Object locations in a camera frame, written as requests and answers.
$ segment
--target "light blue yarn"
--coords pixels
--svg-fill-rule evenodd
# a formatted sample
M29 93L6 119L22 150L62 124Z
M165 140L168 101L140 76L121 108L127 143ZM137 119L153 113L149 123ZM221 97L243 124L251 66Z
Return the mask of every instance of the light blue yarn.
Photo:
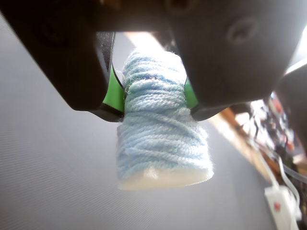
M212 169L207 134L186 106L186 73L169 52L134 51L124 72L125 119L118 127L118 177L145 169Z

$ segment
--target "red component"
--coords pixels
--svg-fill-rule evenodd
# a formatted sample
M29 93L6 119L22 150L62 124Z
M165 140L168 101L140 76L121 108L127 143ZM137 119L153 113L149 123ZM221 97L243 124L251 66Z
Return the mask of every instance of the red component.
M274 203L274 209L275 209L275 211L277 211L277 212L280 211L280 203L279 203L279 202L275 202L275 203Z

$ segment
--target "white connector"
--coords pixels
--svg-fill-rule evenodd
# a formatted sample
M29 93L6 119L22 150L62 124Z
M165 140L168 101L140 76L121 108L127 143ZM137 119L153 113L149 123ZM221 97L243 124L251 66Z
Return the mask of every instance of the white connector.
M296 221L302 219L302 213L289 188L273 186L264 191L277 230L298 230Z

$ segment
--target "gray fabric surface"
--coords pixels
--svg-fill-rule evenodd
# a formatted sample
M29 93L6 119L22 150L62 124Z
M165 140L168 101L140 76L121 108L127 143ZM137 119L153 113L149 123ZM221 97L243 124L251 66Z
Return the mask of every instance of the gray fabric surface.
M117 124L70 109L0 18L1 230L271 230L269 184L208 122L215 175L117 189Z

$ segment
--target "white cable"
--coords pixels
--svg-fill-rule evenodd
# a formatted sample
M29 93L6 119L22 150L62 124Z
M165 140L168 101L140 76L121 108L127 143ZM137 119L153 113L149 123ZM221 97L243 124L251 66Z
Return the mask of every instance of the white cable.
M286 174L284 172L284 168L283 168L283 161L282 161L282 158L280 156L278 156L278 164L279 164L280 174L282 176L282 179L283 179L284 183L289 187L291 192L294 194L295 199L296 199L296 205L299 208L299 203L300 203L299 193L298 193L297 189L295 188L295 186L292 184L292 182L289 180L289 178L286 176Z

